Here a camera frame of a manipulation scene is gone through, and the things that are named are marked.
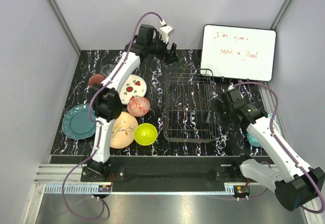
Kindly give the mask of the black wire dish rack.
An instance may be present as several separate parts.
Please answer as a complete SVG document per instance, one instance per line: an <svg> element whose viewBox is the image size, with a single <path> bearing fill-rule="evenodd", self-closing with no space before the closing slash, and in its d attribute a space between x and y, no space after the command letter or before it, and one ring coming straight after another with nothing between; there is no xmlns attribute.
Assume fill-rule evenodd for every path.
<svg viewBox="0 0 325 224"><path fill-rule="evenodd" d="M210 69L169 68L165 73L164 137L175 143L210 143L218 137Z"/></svg>

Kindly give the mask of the red patterned blue zigzag bowl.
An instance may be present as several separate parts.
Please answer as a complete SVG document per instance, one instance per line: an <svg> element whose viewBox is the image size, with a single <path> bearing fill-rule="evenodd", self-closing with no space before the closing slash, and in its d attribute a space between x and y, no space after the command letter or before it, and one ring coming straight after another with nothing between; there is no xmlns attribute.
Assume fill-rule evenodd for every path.
<svg viewBox="0 0 325 224"><path fill-rule="evenodd" d="M127 110L134 117L144 116L150 110L150 102L145 97L132 97L127 104Z"/></svg>

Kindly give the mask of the lime green bowl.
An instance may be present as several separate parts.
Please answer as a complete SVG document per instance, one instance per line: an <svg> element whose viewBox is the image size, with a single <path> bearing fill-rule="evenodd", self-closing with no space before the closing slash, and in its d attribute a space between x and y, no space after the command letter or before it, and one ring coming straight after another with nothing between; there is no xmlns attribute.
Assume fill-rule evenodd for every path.
<svg viewBox="0 0 325 224"><path fill-rule="evenodd" d="M134 132L134 140L142 146L149 146L153 144L158 136L157 129L150 123L143 123L139 125Z"/></svg>

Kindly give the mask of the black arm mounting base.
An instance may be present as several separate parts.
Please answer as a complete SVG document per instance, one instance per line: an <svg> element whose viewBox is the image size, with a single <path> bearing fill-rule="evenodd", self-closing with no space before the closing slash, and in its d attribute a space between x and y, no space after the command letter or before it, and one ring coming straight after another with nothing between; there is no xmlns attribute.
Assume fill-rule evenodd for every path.
<svg viewBox="0 0 325 224"><path fill-rule="evenodd" d="M107 178L83 166L81 181L112 180L118 188L134 190L212 190L227 182L243 183L246 179L239 165L242 156L112 156Z"/></svg>

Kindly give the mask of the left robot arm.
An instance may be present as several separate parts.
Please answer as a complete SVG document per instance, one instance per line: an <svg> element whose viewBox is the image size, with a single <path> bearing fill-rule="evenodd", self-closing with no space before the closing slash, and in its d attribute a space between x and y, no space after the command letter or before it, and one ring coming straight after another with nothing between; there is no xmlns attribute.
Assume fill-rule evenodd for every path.
<svg viewBox="0 0 325 224"><path fill-rule="evenodd" d="M110 75L101 83L91 87L90 118L96 123L94 146L86 160L88 170L98 181L105 181L110 174L110 141L116 119L122 112L121 89L132 74L149 55L155 55L164 62L177 62L175 43L168 48L174 28L162 23L159 29L142 24L125 46L123 55Z"/></svg>

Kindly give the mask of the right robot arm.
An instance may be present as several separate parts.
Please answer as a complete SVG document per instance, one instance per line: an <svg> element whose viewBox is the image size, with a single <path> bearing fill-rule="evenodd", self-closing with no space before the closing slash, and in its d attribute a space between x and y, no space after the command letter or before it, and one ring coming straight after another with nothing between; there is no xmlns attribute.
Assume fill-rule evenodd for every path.
<svg viewBox="0 0 325 224"><path fill-rule="evenodd" d="M237 83L211 101L210 113L218 125L227 129L241 128L252 135L266 151L276 169L268 168L244 156L231 168L235 181L252 179L272 191L288 211L299 207L314 214L324 212L324 171L311 167L281 136L271 117L260 103L250 103L243 97Z"/></svg>

